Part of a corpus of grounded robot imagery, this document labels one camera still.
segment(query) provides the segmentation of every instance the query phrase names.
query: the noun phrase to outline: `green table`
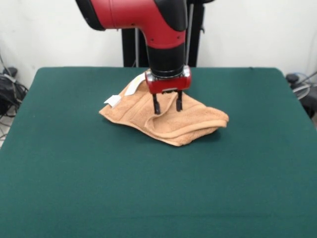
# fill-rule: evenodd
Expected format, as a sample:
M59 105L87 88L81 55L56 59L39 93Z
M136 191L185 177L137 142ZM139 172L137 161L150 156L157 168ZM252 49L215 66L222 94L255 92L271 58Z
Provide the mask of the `green table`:
M98 114L144 69L43 68L0 151L0 238L316 238L317 133L273 68L193 68L184 147Z

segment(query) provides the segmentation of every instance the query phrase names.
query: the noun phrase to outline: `folded towel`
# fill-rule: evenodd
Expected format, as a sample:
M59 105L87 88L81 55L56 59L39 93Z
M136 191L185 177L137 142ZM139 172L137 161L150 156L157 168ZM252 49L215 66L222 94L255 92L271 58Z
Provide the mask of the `folded towel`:
M180 112L176 110L177 93L157 94L161 114L156 115L146 82L142 81L134 94L125 96L129 85L119 94L121 101L115 107L107 105L99 113L112 123L134 127L167 144L189 144L219 127L226 127L229 122L226 113L206 107L185 93Z

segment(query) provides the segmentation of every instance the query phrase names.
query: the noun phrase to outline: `white tag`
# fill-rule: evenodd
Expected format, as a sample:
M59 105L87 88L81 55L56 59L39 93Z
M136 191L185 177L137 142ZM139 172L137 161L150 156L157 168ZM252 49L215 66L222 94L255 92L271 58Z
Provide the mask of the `white tag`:
M120 95L112 95L110 98L108 98L104 103L109 104L112 108L118 105L118 103L121 101Z
M140 85L144 80L145 80L145 73L142 73L142 74L136 76L136 77L131 81L131 83L130 83L130 85L129 85L127 91L125 91L125 94L124 94L124 95L125 95L125 96L133 95L133 94L137 91L139 85Z

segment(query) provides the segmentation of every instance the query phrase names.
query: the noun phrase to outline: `red robot arm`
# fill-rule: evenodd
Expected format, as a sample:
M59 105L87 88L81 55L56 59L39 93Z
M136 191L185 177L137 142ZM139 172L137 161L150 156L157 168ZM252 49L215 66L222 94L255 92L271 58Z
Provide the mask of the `red robot arm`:
M184 69L187 29L186 0L76 0L95 30L139 28L145 37L152 94L182 91L191 75Z

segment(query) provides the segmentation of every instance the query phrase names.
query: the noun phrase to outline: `towel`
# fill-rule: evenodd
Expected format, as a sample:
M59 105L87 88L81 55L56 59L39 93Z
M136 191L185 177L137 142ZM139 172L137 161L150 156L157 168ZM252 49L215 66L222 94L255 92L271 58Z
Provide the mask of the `towel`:
M173 146L183 146L226 127L229 116L183 93L183 110L176 110L177 93L157 94L161 114L154 113L153 97L145 81L132 95L125 96L128 84L115 106L106 105L99 113L112 123L131 126L142 133Z

